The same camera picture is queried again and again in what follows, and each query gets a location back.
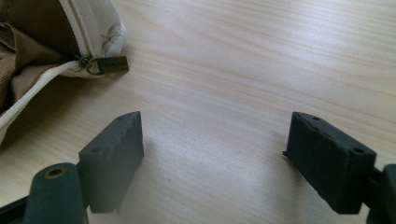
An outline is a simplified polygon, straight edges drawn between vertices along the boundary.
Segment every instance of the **wood grain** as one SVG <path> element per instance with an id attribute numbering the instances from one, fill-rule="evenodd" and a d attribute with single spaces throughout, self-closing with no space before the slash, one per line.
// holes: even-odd
<path id="1" fill-rule="evenodd" d="M 281 152 L 292 111 L 396 162 L 396 2 L 117 0 L 130 72 L 58 77 L 0 147 L 0 205 L 140 110 L 146 156 L 120 215 L 91 223 L 364 223 L 339 216 Z"/>

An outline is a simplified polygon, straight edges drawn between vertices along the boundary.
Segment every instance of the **metal zipper tab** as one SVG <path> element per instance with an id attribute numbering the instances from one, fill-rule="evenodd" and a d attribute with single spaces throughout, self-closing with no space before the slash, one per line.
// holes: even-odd
<path id="1" fill-rule="evenodd" d="M 125 56 L 112 58 L 90 59 L 86 56 L 76 56 L 79 59 L 81 69 L 94 76 L 102 76 L 111 73 L 125 73 L 129 71 L 128 60 Z"/>

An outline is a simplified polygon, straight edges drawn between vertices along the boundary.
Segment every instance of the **beige bag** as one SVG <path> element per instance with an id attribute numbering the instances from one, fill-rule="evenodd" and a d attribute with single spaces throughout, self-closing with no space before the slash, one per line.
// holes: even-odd
<path id="1" fill-rule="evenodd" d="M 109 0 L 0 0 L 0 144 L 53 78 L 127 71 L 126 29 Z"/>

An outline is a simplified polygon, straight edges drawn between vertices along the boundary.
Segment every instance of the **black clamp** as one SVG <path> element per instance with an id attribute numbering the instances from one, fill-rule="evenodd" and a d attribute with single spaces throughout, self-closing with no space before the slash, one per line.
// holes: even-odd
<path id="1" fill-rule="evenodd" d="M 144 156 L 140 112 L 114 119 L 79 153 L 79 163 L 38 172 L 30 195 L 0 208 L 5 224 L 83 224 L 86 208 L 109 213 L 120 207 Z"/>
<path id="2" fill-rule="evenodd" d="M 330 123 L 293 112 L 288 157 L 338 214 L 370 208 L 367 223 L 396 223 L 396 164 L 374 168 L 376 153 Z"/>

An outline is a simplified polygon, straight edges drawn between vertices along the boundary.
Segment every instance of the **white zipper tape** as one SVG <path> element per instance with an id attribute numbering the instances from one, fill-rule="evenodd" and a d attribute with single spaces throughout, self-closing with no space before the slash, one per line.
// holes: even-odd
<path id="1" fill-rule="evenodd" d="M 19 101 L 17 101 L 8 111 L 6 111 L 0 117 L 0 144 L 4 139 L 8 126 L 27 106 L 29 101 L 32 100 L 32 98 L 55 77 L 60 75 L 62 72 L 74 68 L 78 65 L 79 65 L 79 61 L 64 63 L 58 67 L 54 67 L 45 71 L 40 76 L 37 83 L 28 92 L 26 92 Z"/>

